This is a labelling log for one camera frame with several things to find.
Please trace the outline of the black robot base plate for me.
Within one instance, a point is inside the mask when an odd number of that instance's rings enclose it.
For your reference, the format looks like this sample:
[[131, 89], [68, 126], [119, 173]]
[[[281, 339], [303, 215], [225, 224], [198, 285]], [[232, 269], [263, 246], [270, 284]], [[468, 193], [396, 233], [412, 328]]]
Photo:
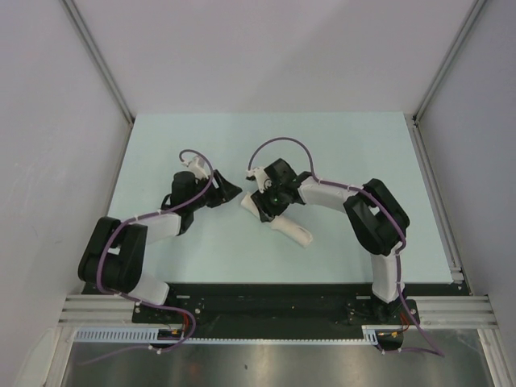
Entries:
[[374, 318], [369, 283], [176, 283], [167, 303], [194, 316], [196, 339], [357, 339], [365, 325], [385, 329], [410, 316], [401, 306], [388, 322]]

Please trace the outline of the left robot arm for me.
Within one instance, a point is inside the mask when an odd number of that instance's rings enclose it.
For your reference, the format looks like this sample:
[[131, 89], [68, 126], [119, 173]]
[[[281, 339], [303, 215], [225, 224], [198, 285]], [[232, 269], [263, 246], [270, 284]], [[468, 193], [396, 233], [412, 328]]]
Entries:
[[175, 173], [171, 192], [164, 196], [154, 216], [138, 218], [126, 226], [117, 218], [98, 220], [78, 265], [79, 279], [150, 303], [151, 314], [163, 323], [173, 320], [178, 303], [169, 297], [169, 285], [144, 273], [146, 247], [185, 234], [196, 210], [221, 206], [241, 193], [242, 189], [219, 171], [214, 171], [213, 177], [188, 171]]

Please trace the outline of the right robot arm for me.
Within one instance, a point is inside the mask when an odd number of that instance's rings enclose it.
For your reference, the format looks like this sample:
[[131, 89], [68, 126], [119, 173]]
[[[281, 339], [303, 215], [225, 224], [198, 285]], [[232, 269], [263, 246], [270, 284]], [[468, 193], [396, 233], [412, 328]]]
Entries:
[[265, 168], [249, 169], [247, 179], [256, 182], [257, 191], [248, 193], [241, 205], [303, 247], [311, 243], [312, 234], [284, 216], [289, 206], [322, 206], [346, 214], [358, 242], [371, 256], [372, 316], [391, 323], [400, 315], [405, 285], [399, 256], [406, 247], [410, 219], [382, 181], [372, 179], [358, 187], [324, 181], [312, 172], [296, 174], [281, 158]]

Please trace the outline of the white cloth napkin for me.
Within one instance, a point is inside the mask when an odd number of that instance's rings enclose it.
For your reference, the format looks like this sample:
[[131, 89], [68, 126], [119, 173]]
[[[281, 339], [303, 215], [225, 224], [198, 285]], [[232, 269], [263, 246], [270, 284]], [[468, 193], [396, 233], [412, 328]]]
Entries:
[[307, 248], [313, 241], [313, 236], [307, 229], [286, 218], [284, 215], [276, 216], [271, 222], [262, 222], [258, 208], [252, 200], [249, 192], [245, 194], [240, 205], [245, 210], [253, 214], [262, 224], [274, 231], [282, 233], [304, 248]]

